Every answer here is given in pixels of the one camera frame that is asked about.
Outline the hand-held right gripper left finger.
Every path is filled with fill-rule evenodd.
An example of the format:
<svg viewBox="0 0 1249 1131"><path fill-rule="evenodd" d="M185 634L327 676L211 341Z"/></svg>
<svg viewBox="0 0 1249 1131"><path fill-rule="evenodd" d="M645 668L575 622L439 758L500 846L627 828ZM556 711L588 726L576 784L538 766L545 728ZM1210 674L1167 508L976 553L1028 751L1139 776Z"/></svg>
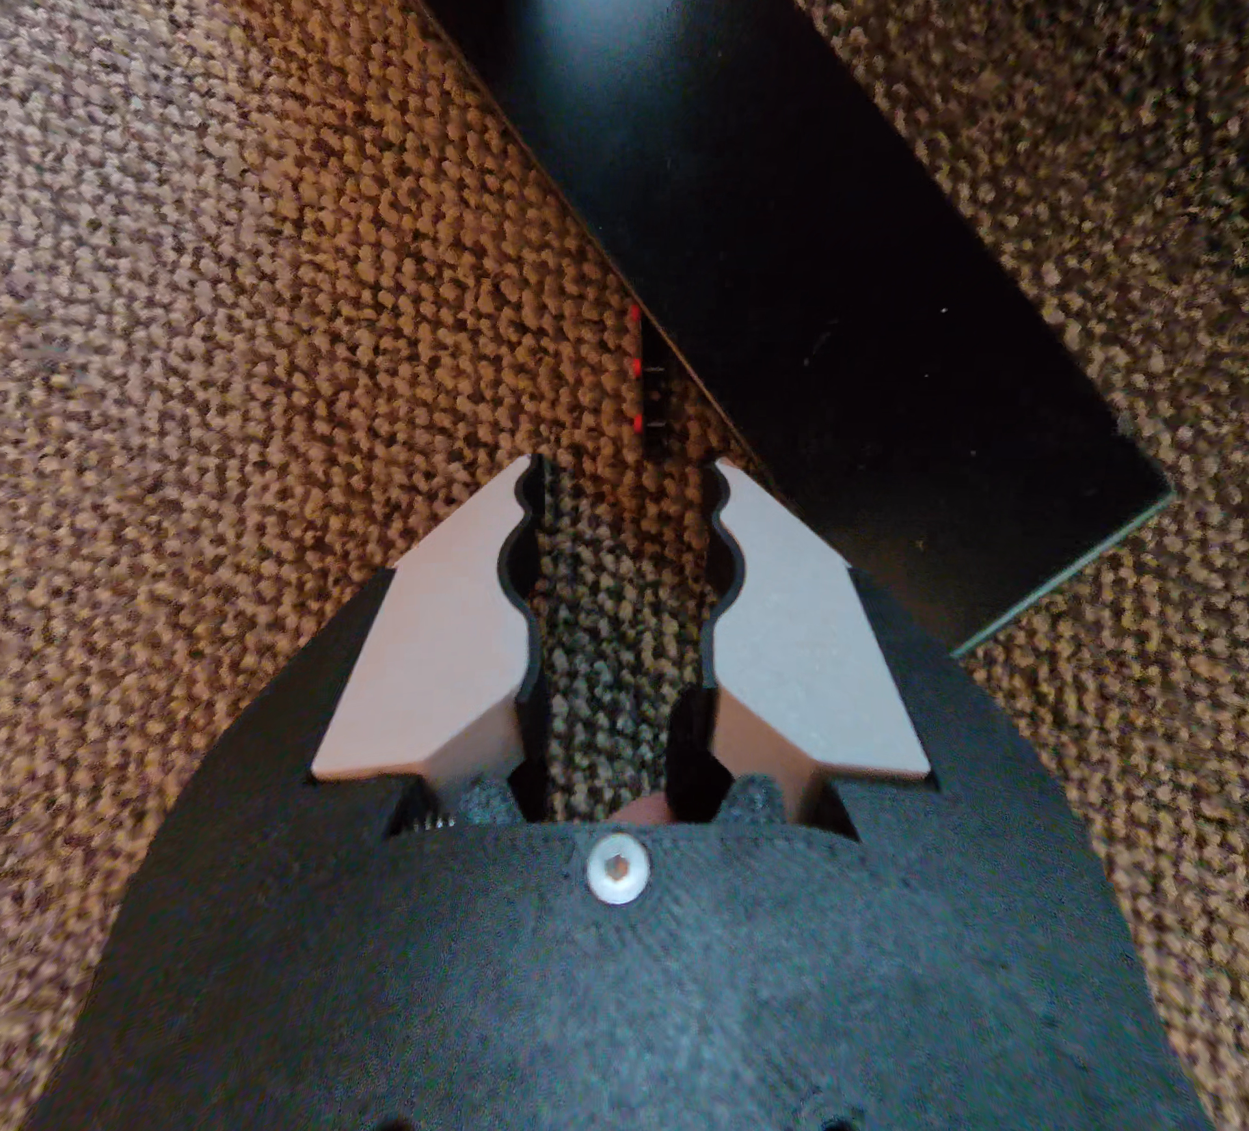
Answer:
<svg viewBox="0 0 1249 1131"><path fill-rule="evenodd" d="M549 696L529 596L545 459L522 454L392 570L314 756L314 777L416 775L443 799L545 769Z"/></svg>

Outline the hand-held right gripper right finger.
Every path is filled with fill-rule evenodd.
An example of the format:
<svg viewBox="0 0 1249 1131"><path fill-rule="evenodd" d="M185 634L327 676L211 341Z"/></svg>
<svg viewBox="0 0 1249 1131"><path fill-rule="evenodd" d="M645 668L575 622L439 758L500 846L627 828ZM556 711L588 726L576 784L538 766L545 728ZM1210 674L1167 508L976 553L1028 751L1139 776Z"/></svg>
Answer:
<svg viewBox="0 0 1249 1131"><path fill-rule="evenodd" d="M710 538L727 586L710 616L710 753L773 779L789 820L840 777L931 777L851 565L726 458L710 466Z"/></svg>

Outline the black toy piece red pins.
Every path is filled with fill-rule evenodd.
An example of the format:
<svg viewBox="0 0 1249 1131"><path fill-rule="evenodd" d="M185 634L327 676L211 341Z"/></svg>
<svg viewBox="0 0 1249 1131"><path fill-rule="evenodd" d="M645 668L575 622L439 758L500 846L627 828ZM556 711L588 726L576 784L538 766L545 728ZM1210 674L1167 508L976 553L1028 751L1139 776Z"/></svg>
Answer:
<svg viewBox="0 0 1249 1131"><path fill-rule="evenodd" d="M671 346L644 306L629 304L628 321L636 341L629 359L629 377L634 386L634 435L650 462L664 462L672 445L672 380L675 358Z"/></svg>

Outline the black desk foot plate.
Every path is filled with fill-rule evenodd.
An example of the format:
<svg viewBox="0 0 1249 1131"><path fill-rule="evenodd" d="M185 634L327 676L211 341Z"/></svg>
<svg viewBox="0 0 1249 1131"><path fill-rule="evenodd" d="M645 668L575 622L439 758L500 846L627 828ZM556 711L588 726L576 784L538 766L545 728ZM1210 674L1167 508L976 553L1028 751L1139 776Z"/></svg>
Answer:
<svg viewBox="0 0 1249 1131"><path fill-rule="evenodd" d="M964 653L1171 496L795 0L420 0L773 491Z"/></svg>

